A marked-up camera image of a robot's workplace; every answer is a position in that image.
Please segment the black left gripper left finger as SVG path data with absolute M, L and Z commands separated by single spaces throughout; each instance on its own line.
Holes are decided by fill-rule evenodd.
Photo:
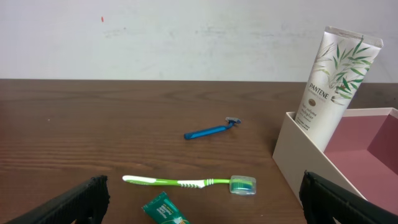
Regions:
M 7 224 L 101 224 L 110 199 L 107 180 L 105 175 L 92 177 Z

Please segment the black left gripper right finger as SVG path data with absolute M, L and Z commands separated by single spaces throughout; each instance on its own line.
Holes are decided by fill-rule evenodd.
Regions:
M 308 224 L 397 223 L 397 215 L 307 170 L 300 186 L 299 199 Z

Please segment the green and red toothpaste tube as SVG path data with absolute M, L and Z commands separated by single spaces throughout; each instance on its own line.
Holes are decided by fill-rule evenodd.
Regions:
M 145 204 L 142 209 L 159 224 L 190 224 L 165 192 Z

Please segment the green and white toothbrush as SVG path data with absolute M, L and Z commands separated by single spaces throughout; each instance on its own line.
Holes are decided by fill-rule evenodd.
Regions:
M 137 185 L 153 185 L 153 186 L 179 186 L 185 188 L 202 189 L 207 186 L 216 184 L 226 184 L 229 186 L 231 194 L 236 195 L 255 195 L 256 179 L 253 177 L 246 177 L 240 175 L 233 175 L 230 179 L 202 179 L 202 180 L 172 180 L 172 179 L 157 179 L 152 177 L 141 177 L 136 175 L 124 175 L 122 180 Z

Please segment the white Pantene tube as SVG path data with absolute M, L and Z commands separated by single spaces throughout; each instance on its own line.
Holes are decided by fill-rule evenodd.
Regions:
M 327 26 L 312 65 L 295 122 L 320 151 L 383 47 L 383 41 Z

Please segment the white box with pink interior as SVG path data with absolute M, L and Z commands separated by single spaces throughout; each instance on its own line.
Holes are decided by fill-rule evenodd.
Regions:
M 273 159 L 297 195 L 314 172 L 391 213 L 397 213 L 397 110 L 346 110 L 324 152 L 288 112 Z

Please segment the blue disposable razor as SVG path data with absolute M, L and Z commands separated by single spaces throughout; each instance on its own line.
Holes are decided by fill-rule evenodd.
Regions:
M 212 134 L 220 133 L 232 128 L 235 124 L 241 124 L 241 120 L 238 118 L 226 117 L 227 125 L 215 126 L 208 129 L 202 129 L 199 131 L 194 131 L 190 133 L 185 133 L 183 135 L 185 140 L 191 140 L 196 138 L 201 138 L 204 136 L 209 136 Z

